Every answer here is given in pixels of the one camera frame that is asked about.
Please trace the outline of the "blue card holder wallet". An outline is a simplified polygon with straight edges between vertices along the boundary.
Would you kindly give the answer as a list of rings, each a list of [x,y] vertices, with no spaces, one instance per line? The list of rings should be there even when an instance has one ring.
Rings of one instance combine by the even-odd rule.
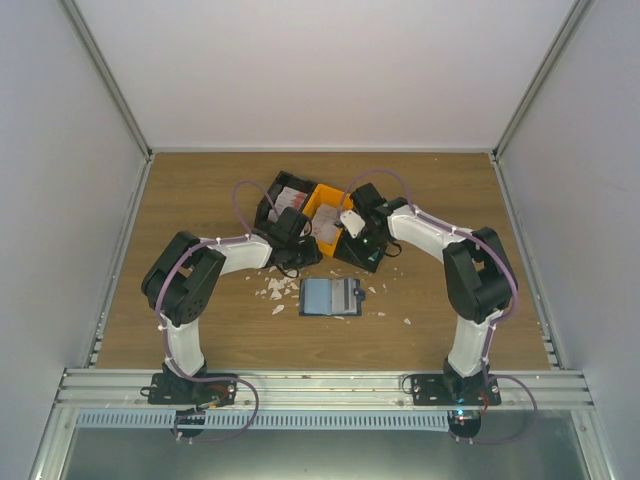
[[[331,281],[337,278],[306,278],[300,284],[299,315],[300,316],[361,316],[362,303],[366,300],[366,292],[361,289],[360,280],[355,280],[357,312],[354,314],[336,315],[331,311]]]

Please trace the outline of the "white blossom VIP card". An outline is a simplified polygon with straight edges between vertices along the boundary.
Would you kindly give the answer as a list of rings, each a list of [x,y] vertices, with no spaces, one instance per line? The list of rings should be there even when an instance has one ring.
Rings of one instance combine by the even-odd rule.
[[[333,314],[354,314],[357,312],[355,280],[351,277],[331,281],[331,311]]]

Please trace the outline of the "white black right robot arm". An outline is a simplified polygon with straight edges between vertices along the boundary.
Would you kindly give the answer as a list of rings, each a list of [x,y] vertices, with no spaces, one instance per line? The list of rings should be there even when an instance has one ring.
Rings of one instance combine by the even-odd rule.
[[[408,199],[384,199],[371,183],[350,194],[340,215],[362,247],[404,242],[444,268],[447,298],[457,314],[453,344],[443,364],[443,393],[464,405],[488,383],[489,349],[497,323],[512,313],[518,285],[498,234],[461,228],[420,210]]]

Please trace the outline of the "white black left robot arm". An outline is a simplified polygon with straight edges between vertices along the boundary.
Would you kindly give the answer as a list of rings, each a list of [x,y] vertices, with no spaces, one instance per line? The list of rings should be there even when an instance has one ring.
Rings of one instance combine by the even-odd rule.
[[[185,404],[203,398],[206,360],[199,318],[218,279],[226,274],[274,267],[300,271],[322,259],[316,240],[305,232],[309,219],[287,207],[264,231],[204,239],[188,231],[174,236],[144,277],[141,291],[158,317],[165,359],[152,393],[165,389]]]

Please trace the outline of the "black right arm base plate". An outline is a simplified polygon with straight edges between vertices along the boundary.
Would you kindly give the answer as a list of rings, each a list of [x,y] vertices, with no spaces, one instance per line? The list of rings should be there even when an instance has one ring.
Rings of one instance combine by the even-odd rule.
[[[401,390],[411,395],[414,406],[484,407],[502,404],[500,392],[494,392],[492,386],[480,385],[454,396],[440,373],[409,374],[401,381]]]

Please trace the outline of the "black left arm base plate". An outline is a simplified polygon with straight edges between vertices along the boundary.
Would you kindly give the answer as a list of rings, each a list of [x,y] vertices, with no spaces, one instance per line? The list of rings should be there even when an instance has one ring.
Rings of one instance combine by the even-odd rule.
[[[194,382],[172,371],[156,373],[140,394],[151,405],[183,405],[196,409],[233,405],[238,377],[233,374],[205,373],[205,382]]]

